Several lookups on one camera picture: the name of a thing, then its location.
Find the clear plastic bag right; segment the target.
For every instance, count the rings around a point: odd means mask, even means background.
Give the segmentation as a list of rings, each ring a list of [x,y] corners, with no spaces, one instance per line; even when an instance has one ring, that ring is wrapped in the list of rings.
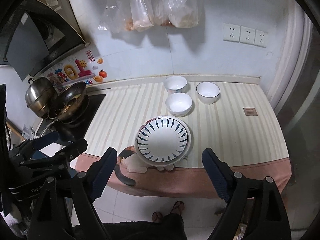
[[[200,20],[197,0],[153,0],[153,13],[160,26],[188,29]]]

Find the clear plastic bag middle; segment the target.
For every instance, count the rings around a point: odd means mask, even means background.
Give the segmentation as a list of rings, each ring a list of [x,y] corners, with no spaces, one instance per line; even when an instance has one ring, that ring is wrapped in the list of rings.
[[[154,25],[151,0],[129,0],[133,27],[138,32],[150,29]]]

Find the colourful wall sticker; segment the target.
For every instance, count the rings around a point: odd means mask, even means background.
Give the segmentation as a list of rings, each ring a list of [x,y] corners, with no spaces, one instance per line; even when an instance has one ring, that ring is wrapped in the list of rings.
[[[108,73],[103,58],[95,51],[85,49],[53,65],[40,77],[47,78],[61,93],[77,82],[84,82],[86,86],[103,83],[107,81]]]

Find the white bowl dark rim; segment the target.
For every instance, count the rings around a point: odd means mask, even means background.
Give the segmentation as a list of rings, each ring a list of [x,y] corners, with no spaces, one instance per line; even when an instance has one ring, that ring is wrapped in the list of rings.
[[[205,105],[215,103],[220,96],[220,88],[212,82],[201,82],[196,86],[199,100]]]

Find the person's right foot sandal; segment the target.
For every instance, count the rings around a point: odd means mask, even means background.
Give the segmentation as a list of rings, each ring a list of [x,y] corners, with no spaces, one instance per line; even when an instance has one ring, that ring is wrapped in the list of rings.
[[[182,202],[181,200],[178,200],[172,210],[170,211],[170,213],[175,213],[175,214],[178,214],[178,215],[182,215],[183,211],[185,210],[185,204],[184,202]]]

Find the person's left foot sandal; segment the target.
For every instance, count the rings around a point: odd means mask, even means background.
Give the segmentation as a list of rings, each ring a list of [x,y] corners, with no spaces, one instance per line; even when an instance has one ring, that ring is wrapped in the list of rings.
[[[151,220],[153,223],[159,223],[162,220],[162,218],[163,218],[163,215],[159,211],[154,212],[151,216]]]

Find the clear plastic bag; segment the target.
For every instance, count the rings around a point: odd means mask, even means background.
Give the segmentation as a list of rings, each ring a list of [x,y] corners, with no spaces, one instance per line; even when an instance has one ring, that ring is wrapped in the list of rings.
[[[200,20],[197,0],[153,0],[153,13],[160,26],[188,29]]]
[[[129,0],[133,27],[138,32],[150,29],[154,25],[151,0]]]
[[[107,0],[98,29],[114,34],[133,31],[135,28],[129,0]]]

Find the steel steamer pot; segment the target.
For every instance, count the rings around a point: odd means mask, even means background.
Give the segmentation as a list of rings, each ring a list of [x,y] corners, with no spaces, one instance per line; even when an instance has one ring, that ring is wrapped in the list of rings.
[[[27,107],[39,118],[46,118],[58,94],[46,77],[28,79],[29,88],[25,93]]]

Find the white bowl coloured hearts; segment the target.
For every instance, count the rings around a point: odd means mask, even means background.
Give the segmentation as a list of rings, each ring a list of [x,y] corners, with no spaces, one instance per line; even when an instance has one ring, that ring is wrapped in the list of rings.
[[[164,81],[164,87],[167,93],[184,93],[187,88],[187,80],[182,76],[171,76]]]

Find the white plate pink flowers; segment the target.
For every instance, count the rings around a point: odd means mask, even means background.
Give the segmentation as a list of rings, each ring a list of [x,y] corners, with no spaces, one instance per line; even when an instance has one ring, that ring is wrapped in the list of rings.
[[[137,154],[142,158],[142,160],[150,160],[154,154],[152,153],[152,142],[150,142],[153,137],[155,129],[155,118],[146,121],[138,130],[135,137],[135,150]]]

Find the white wall socket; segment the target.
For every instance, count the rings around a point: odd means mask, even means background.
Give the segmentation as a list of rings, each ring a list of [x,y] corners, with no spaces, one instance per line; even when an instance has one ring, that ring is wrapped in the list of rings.
[[[260,30],[255,31],[254,45],[266,48],[268,44],[268,33]]]
[[[255,29],[241,26],[240,27],[240,43],[253,45],[255,40]]]
[[[223,24],[223,40],[230,42],[240,42],[240,26],[224,23]]]

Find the plain white bowl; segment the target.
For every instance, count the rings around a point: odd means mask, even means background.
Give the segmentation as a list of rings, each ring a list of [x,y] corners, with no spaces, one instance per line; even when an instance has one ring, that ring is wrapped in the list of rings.
[[[187,115],[192,105],[193,101],[191,97],[185,93],[173,93],[165,101],[165,106],[169,113],[178,117]]]

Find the brown leather label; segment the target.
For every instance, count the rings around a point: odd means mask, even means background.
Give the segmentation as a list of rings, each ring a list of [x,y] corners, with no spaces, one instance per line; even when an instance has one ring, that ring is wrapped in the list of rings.
[[[255,108],[249,108],[249,107],[245,107],[244,108],[244,113],[246,116],[257,116],[257,110]]]

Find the white wall socket middle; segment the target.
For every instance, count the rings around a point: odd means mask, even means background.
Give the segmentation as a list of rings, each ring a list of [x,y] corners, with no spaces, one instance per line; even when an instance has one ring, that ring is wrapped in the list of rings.
[[[255,29],[241,26],[240,27],[240,43],[253,45],[255,40]]]

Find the white wall socket right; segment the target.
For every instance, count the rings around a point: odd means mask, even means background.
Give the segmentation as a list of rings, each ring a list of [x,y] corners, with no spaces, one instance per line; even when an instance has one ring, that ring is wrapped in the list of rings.
[[[255,31],[254,45],[266,48],[268,44],[268,33],[260,30]]]

